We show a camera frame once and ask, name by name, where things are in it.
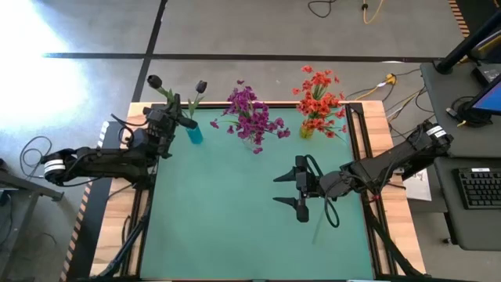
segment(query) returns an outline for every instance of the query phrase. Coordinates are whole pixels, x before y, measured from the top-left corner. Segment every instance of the blue vase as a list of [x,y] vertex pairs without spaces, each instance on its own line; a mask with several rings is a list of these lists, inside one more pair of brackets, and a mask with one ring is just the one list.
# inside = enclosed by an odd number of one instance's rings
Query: blue vase
[[200,144],[204,140],[204,137],[202,136],[202,132],[198,125],[195,129],[186,128],[186,132],[188,133],[189,139],[193,144]]

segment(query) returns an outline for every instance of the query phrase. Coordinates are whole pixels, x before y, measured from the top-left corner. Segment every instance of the white label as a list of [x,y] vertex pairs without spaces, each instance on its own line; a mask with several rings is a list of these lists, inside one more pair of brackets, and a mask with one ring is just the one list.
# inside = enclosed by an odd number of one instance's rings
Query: white label
[[472,172],[490,172],[491,170],[488,168],[472,168]]
[[432,135],[432,134],[434,134],[436,132],[439,132],[441,130],[442,130],[442,127],[440,125],[437,125],[437,126],[433,127],[432,129],[428,130],[426,132],[426,134],[428,134],[430,136],[430,135]]
[[447,133],[445,133],[445,131],[444,131],[444,130],[441,130],[441,131],[439,131],[439,132],[435,133],[435,137],[437,137],[437,138],[438,138],[438,137],[444,136],[445,134],[447,134]]

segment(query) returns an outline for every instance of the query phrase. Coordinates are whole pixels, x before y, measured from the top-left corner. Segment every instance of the green table surface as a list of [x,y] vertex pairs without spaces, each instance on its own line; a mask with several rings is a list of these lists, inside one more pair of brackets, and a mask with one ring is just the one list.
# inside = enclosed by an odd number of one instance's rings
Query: green table surface
[[329,139],[315,132],[304,140],[298,134],[301,114],[270,109],[270,119],[281,117],[291,135],[265,135],[264,150],[256,155],[226,133],[229,124],[209,125],[215,118],[225,120],[221,112],[197,110],[202,144],[193,145],[178,128],[173,157],[159,163],[141,278],[372,278],[358,194],[334,202],[341,219],[337,229],[326,220],[323,199],[307,200],[307,223],[296,220],[292,207],[272,199],[297,197],[295,183],[272,181],[292,168],[296,155],[311,154],[324,173],[352,161],[348,134]]

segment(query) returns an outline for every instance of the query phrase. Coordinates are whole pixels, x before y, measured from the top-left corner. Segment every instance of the black tulip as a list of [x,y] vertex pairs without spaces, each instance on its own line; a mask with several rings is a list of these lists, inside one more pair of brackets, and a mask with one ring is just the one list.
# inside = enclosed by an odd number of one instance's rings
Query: black tulip
[[198,83],[196,84],[196,92],[198,93],[204,93],[206,88],[207,88],[206,81],[198,81]]
[[162,87],[162,80],[155,74],[150,75],[147,81],[152,89],[159,89]]

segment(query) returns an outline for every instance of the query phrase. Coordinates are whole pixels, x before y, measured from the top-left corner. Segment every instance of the paper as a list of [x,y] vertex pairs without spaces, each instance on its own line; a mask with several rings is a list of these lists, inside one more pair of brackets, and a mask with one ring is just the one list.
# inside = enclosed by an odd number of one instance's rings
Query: paper
[[428,183],[426,169],[409,177],[404,181],[404,186],[408,199],[431,201],[430,184]]

